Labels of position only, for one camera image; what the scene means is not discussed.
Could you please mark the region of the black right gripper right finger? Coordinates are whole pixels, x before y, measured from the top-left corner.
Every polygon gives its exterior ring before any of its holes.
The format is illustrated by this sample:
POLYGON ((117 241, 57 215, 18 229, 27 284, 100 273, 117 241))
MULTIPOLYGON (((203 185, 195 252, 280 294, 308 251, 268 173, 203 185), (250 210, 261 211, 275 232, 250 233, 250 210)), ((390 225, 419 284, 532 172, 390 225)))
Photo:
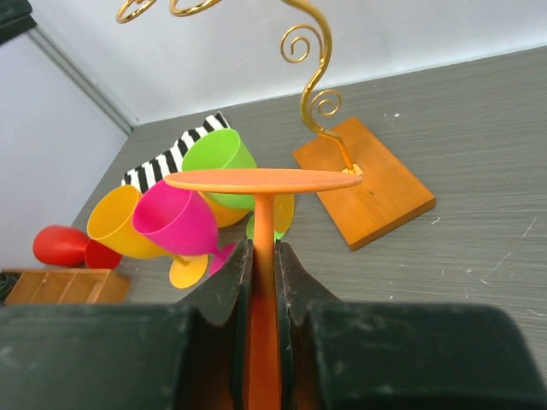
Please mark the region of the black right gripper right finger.
POLYGON ((275 246, 284 409, 543 409, 517 324, 468 303, 344 302, 275 246))

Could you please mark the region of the orange plastic wine glass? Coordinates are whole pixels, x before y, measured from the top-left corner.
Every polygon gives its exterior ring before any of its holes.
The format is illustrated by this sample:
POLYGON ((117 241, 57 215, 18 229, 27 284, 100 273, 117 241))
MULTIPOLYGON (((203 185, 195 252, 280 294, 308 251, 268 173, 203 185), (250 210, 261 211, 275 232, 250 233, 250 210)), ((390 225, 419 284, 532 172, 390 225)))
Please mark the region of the orange plastic wine glass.
POLYGON ((254 197, 249 382, 245 397, 247 409, 281 408, 274 278, 274 197, 280 194, 345 189, 361 181, 361 176, 352 173, 288 168, 197 170, 176 173, 166 178, 168 185, 180 189, 254 197))

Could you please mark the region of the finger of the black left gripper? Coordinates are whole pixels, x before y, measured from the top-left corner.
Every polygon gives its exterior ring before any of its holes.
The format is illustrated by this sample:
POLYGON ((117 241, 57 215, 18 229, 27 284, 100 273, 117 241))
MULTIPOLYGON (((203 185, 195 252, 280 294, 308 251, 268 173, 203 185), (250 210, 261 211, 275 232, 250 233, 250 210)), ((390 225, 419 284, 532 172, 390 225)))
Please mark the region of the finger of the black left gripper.
POLYGON ((8 41, 32 30, 37 25, 28 0, 0 0, 0 42, 8 41))

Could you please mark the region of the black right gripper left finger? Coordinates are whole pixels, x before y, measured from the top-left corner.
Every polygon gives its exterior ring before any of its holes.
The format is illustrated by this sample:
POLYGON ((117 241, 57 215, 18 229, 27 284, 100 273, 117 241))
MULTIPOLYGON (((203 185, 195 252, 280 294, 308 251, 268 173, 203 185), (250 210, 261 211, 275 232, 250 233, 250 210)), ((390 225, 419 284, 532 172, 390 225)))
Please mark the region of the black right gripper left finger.
POLYGON ((4 409, 244 409, 251 242, 182 300, 1 311, 4 409))

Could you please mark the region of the yellow-orange plastic wine glass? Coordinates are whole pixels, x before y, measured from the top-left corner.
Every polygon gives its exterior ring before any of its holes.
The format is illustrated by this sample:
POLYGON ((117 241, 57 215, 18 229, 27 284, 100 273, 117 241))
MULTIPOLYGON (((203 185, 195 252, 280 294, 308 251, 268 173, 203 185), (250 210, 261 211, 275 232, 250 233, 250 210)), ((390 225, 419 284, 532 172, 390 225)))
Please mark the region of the yellow-orange plastic wine glass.
POLYGON ((181 256, 167 252, 137 232, 132 217, 143 194, 125 184, 105 195, 91 211, 86 230, 88 236, 109 249, 133 259, 149 260, 161 256, 173 259, 169 280, 173 287, 185 289, 196 284, 205 274, 209 257, 181 256))

